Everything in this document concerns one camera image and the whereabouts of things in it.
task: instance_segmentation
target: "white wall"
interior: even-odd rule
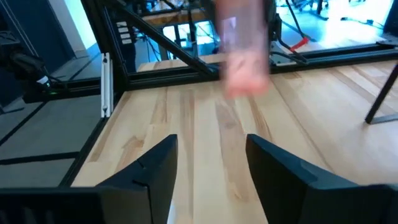
[[[86,47],[80,37],[78,29],[70,15],[67,5],[63,0],[49,0],[52,9],[57,16],[58,21],[61,23],[61,27],[67,36],[69,44],[71,45],[74,52],[85,50]]]
[[[69,9],[69,13],[72,16],[73,21],[75,22],[75,27],[81,37],[83,45],[85,49],[88,49],[92,45],[96,43],[96,39],[91,29],[90,23],[88,22],[86,12],[81,5],[80,0],[63,0],[65,1],[67,8]]]

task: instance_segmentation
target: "red object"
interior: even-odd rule
[[[290,50],[296,51],[297,49],[301,48],[302,46],[306,45],[308,43],[308,41],[310,41],[308,38],[304,37],[299,43],[297,43],[296,45],[294,45],[293,47],[290,48]]]

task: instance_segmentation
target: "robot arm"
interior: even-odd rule
[[[0,66],[37,91],[49,91],[51,88],[51,81],[44,72],[44,61],[25,53],[21,42],[9,30],[0,32]]]

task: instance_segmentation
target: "chair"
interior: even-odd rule
[[[301,12],[303,11],[303,8],[307,5],[310,5],[312,7],[314,2],[315,0],[294,1],[294,6],[298,8],[298,10]],[[323,2],[326,3],[325,7],[329,7],[328,1],[323,1]]]

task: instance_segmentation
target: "light wood surface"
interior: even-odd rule
[[[247,133],[359,184],[398,182],[398,123],[363,122],[395,63],[273,75],[267,94],[235,100],[219,82],[126,92],[73,186],[94,186],[178,134],[169,223],[267,223]],[[398,111],[397,86],[380,111]]]
[[[192,21],[204,21],[206,20],[205,14],[200,9],[191,10]],[[153,26],[167,26],[167,24],[181,24],[187,23],[188,11],[181,10],[180,12],[169,12],[153,16],[144,16],[143,19],[152,24]]]
[[[202,59],[206,63],[217,63],[217,62],[224,61],[224,54],[203,55],[203,56],[199,56],[199,58]],[[165,68],[178,68],[178,67],[186,67],[186,66],[188,66],[188,65],[179,59],[164,60],[161,62],[142,63],[138,67],[138,72],[165,69]]]

